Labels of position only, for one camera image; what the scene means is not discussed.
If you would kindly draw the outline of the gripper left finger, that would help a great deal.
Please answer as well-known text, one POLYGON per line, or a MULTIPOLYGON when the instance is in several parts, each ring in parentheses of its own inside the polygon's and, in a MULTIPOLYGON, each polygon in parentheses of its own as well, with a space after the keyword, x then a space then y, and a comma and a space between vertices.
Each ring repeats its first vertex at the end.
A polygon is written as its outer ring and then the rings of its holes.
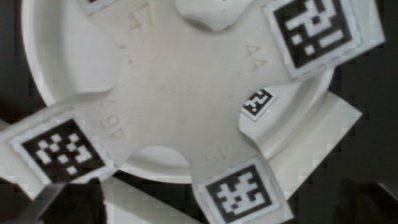
POLYGON ((0 224, 107 224, 100 179, 48 184, 22 211, 0 224))

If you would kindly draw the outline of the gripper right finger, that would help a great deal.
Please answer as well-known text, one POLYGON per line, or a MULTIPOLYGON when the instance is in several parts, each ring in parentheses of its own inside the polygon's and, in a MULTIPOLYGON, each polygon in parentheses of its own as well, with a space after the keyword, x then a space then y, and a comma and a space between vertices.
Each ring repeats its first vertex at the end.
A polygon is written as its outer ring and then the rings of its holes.
POLYGON ((398 184, 342 181, 335 224, 398 224, 398 184))

